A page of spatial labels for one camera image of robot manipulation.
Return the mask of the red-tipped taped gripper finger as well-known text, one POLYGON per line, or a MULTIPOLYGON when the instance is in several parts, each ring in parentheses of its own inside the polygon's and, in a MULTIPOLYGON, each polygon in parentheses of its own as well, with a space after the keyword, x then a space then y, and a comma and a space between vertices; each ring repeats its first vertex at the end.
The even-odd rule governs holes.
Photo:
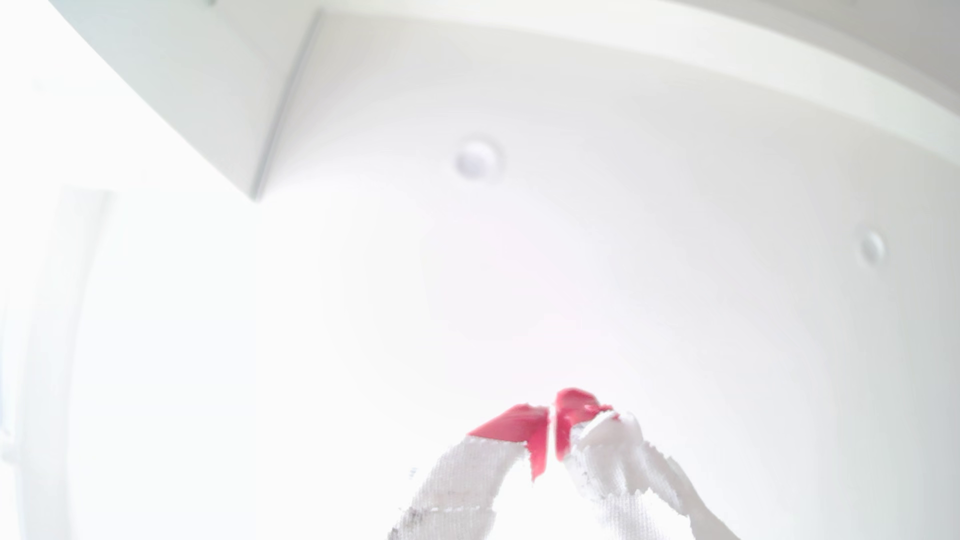
POLYGON ((558 391, 555 413, 557 458, 609 538, 738 538, 632 414, 578 388, 558 391))
POLYGON ((520 403, 469 431, 416 475, 389 538, 489 539, 504 485, 546 472, 549 429, 549 407, 520 403))

